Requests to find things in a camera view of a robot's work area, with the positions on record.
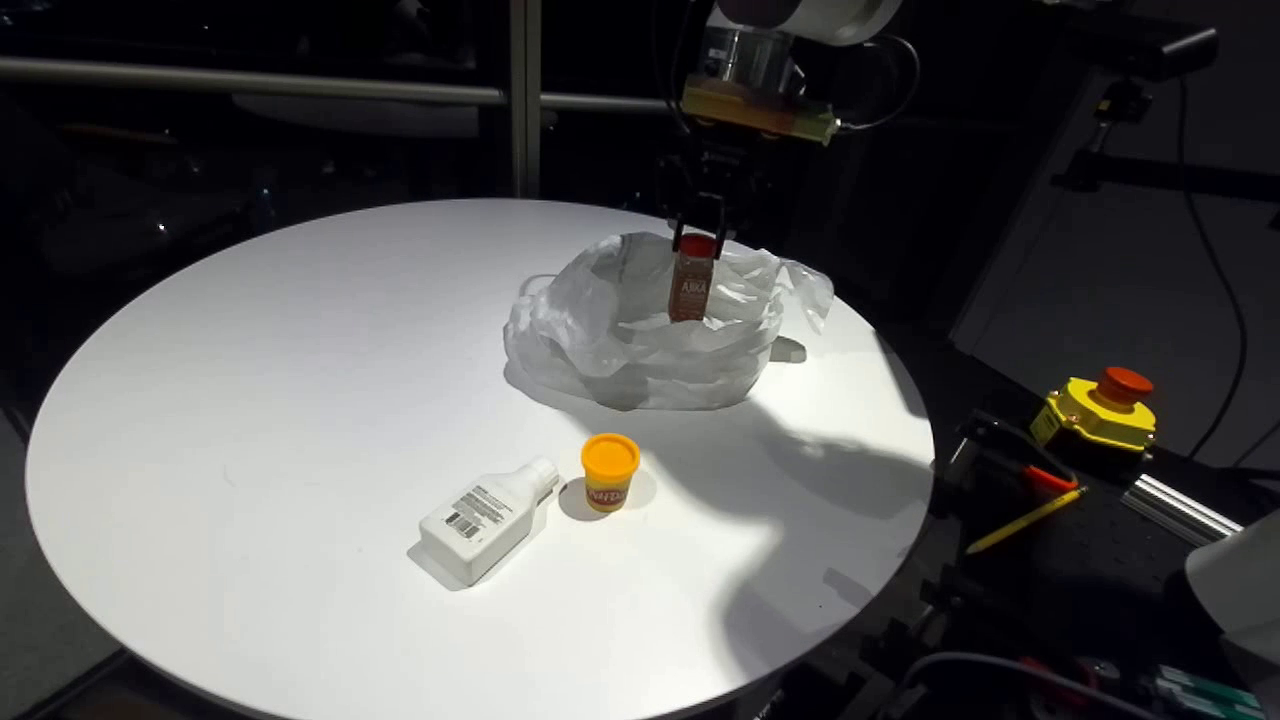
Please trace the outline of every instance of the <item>yellow pencil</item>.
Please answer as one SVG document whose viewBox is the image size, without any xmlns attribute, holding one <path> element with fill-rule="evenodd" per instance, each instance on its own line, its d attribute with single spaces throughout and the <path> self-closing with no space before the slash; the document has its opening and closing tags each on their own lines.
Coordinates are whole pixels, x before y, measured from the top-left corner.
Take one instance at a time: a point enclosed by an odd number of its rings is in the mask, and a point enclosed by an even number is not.
<svg viewBox="0 0 1280 720">
<path fill-rule="evenodd" d="M 1018 530 L 1025 528 L 1027 525 L 1030 525 L 1036 520 L 1039 520 L 1046 515 L 1050 515 L 1052 512 L 1056 512 L 1057 510 L 1061 510 L 1062 507 L 1066 507 L 1076 498 L 1079 498 L 1082 495 L 1084 495 L 1087 489 L 1089 489 L 1087 486 L 1080 486 L 1069 493 L 1064 493 L 1055 497 L 1053 500 L 1046 502 L 1044 505 L 1041 505 L 1036 510 L 1032 510 L 1027 515 L 1023 515 L 1021 518 L 1014 520 L 1012 523 L 1005 525 L 1004 528 L 1000 528 L 998 530 L 983 537 L 982 539 L 975 541 L 964 551 L 964 553 L 973 555 L 975 552 L 982 552 L 987 550 L 988 547 L 1007 538 L 1009 536 L 1016 533 Z"/>
</svg>

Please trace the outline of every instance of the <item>plastic bag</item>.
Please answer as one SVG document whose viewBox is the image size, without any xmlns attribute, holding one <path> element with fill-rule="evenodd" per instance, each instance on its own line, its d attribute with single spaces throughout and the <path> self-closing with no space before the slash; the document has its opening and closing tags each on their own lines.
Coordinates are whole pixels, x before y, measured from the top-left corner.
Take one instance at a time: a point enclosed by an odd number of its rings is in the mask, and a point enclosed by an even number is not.
<svg viewBox="0 0 1280 720">
<path fill-rule="evenodd" d="M 534 382 L 617 409 L 708 410 L 742 401 L 769 360 L 783 295 L 818 332 L 831 281 L 800 263 L 724 249 L 703 322 L 671 323 L 675 254 L 653 233 L 584 250 L 511 307 L 507 359 Z"/>
</svg>

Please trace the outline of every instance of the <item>white tabletop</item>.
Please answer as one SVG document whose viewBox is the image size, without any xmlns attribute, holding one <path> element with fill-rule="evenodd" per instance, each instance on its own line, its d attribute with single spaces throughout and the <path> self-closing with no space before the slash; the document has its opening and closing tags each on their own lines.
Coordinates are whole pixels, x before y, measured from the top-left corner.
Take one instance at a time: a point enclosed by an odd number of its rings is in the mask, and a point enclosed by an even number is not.
<svg viewBox="0 0 1280 720">
<path fill-rule="evenodd" d="M 677 712 L 831 635 L 905 559 L 928 419 L 870 325 L 799 315 L 749 398 L 618 413 L 504 378 L 527 278 L 654 218 L 552 202 L 380 208 L 246 242 L 109 320 L 49 393 L 27 461 L 50 565 L 131 651 L 225 702 L 305 720 Z M 643 450 L 627 506 L 541 529 L 451 591 L 417 521 L 596 432 Z"/>
</svg>

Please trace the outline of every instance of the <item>wire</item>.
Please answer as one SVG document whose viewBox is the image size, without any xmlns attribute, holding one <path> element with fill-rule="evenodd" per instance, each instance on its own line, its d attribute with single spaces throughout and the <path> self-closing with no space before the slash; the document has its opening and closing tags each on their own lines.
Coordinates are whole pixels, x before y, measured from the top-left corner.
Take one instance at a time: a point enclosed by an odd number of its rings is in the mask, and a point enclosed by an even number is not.
<svg viewBox="0 0 1280 720">
<path fill-rule="evenodd" d="M 662 104 L 667 106 L 667 111 L 671 113 L 671 119 L 676 120 L 676 127 L 684 135 L 692 135 L 689 128 L 689 123 L 685 122 L 685 117 L 681 113 L 673 95 L 676 92 L 676 63 L 680 59 L 680 47 L 684 44 L 685 31 L 689 28 L 689 15 L 692 10 L 692 0 L 685 3 L 685 14 L 680 20 L 680 33 L 676 36 L 675 45 L 671 51 L 671 65 L 668 77 L 663 79 L 662 77 L 662 63 L 658 60 L 658 8 L 662 5 L 662 0 L 653 0 L 652 13 L 649 15 L 649 60 L 653 65 L 653 81 L 658 87 L 658 96 L 662 97 Z"/>
<path fill-rule="evenodd" d="M 1231 287 L 1231 281 L 1228 279 L 1226 272 L 1222 270 L 1222 263 L 1217 259 L 1217 252 L 1213 250 L 1213 243 L 1208 240 L 1208 233 L 1204 231 L 1204 220 L 1199 215 L 1199 210 L 1196 208 L 1196 197 L 1192 195 L 1190 181 L 1187 173 L 1187 78 L 1178 78 L 1178 169 L 1183 176 L 1183 200 L 1187 202 L 1187 211 L 1190 213 L 1192 223 L 1196 224 L 1196 233 L 1199 234 L 1201 245 L 1204 246 L 1204 255 L 1208 256 L 1208 263 L 1213 268 L 1213 274 L 1217 275 L 1217 281 L 1222 283 L 1222 291 L 1226 292 L 1226 299 L 1231 304 L 1231 314 L 1235 315 L 1235 327 L 1240 334 L 1240 347 L 1239 355 L 1235 359 L 1235 373 L 1231 375 L 1231 384 L 1226 388 L 1226 396 L 1222 397 L 1222 405 L 1217 409 L 1217 415 L 1213 416 L 1213 421 L 1208 424 L 1208 429 L 1201 436 L 1199 441 L 1192 447 L 1192 451 L 1187 457 L 1194 460 L 1196 455 L 1199 454 L 1204 443 L 1208 442 L 1213 433 L 1217 432 L 1217 427 L 1222 424 L 1222 418 L 1226 416 L 1226 411 L 1231 407 L 1231 401 L 1235 400 L 1235 391 L 1240 389 L 1240 379 L 1244 378 L 1244 363 L 1249 355 L 1249 332 L 1244 324 L 1244 310 L 1240 309 L 1240 300 L 1235 296 L 1235 288 Z"/>
<path fill-rule="evenodd" d="M 1262 445 L 1265 442 L 1267 442 L 1268 439 L 1271 439 L 1271 436 L 1276 434 L 1276 430 L 1280 430 L 1280 419 L 1276 419 L 1275 424 L 1271 425 L 1270 428 L 1267 428 L 1267 432 L 1262 433 L 1262 437 L 1260 437 L 1258 439 L 1253 441 L 1253 445 L 1251 445 L 1249 447 L 1244 448 L 1244 452 L 1242 452 L 1240 456 L 1235 459 L 1235 462 L 1231 462 L 1231 466 L 1233 468 L 1239 468 L 1240 462 L 1244 462 L 1245 460 L 1248 460 L 1248 457 L 1251 455 L 1253 455 L 1260 447 L 1262 447 Z"/>
<path fill-rule="evenodd" d="M 996 657 L 993 655 L 982 655 L 978 652 L 934 652 L 933 655 L 927 655 L 916 660 L 915 664 L 911 665 L 911 667 L 906 671 L 906 675 L 902 675 L 902 682 L 899 683 L 896 688 L 893 688 L 893 692 L 890 693 L 888 698 L 884 701 L 884 705 L 881 706 L 879 711 L 876 714 L 876 720 L 884 719 L 884 714 L 888 711 L 890 706 L 892 706 L 893 702 L 897 701 L 897 697 L 902 694 L 902 691 L 911 687 L 911 682 L 916 678 L 916 675 L 920 674 L 920 671 L 923 671 L 925 667 L 929 667 L 931 665 L 937 665 L 938 662 L 977 662 L 979 665 L 989 665 L 993 667 L 1002 667 L 1005 670 L 1014 670 L 1016 673 L 1030 675 L 1032 678 L 1037 678 L 1047 683 L 1053 683 L 1055 685 L 1066 688 L 1074 693 L 1079 693 L 1089 700 L 1094 700 L 1097 702 L 1108 705 L 1123 712 L 1128 712 L 1134 717 L 1142 717 L 1143 720 L 1162 720 L 1155 712 L 1143 710 L 1137 705 L 1125 702 L 1117 697 L 1110 696 L 1105 692 L 1097 691 L 1088 685 L 1082 685 L 1075 680 L 1069 680 L 1061 675 L 1055 675 L 1053 673 L 1047 673 L 1038 667 L 1030 667 L 1028 665 L 1023 665 L 1021 662 L 1014 662 L 1012 660 Z"/>
<path fill-rule="evenodd" d="M 892 120 L 893 118 L 899 117 L 899 114 L 901 114 L 908 105 L 911 104 L 911 100 L 915 99 L 916 88 L 920 87 L 920 54 L 915 51 L 915 46 L 908 42 L 905 38 L 899 37 L 896 35 L 890 35 L 887 32 L 882 32 L 877 37 L 883 37 L 886 40 L 896 41 L 897 44 L 900 44 L 902 47 L 906 49 L 908 54 L 911 55 L 911 63 L 915 65 L 915 72 L 911 73 L 911 87 L 908 88 L 906 97 L 904 97 L 902 101 L 899 102 L 897 108 L 893 108 L 893 110 L 890 114 L 884 115 L 883 118 L 874 119 L 869 123 L 846 123 L 841 120 L 840 128 L 836 132 L 858 132 L 863 129 L 870 129 Z M 874 38 L 868 40 L 863 45 L 867 47 L 883 47 Z"/>
</svg>

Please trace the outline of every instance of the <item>white plastic bottle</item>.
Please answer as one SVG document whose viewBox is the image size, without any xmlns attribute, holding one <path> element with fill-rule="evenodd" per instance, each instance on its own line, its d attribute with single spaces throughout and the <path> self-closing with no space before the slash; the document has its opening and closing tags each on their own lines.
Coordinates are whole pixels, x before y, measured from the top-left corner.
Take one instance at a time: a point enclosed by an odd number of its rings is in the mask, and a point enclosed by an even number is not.
<svg viewBox="0 0 1280 720">
<path fill-rule="evenodd" d="M 417 524 L 422 548 L 444 570 L 474 585 L 534 527 L 534 510 L 559 479 L 556 465 L 535 457 L 515 473 L 481 475 L 453 501 Z"/>
</svg>

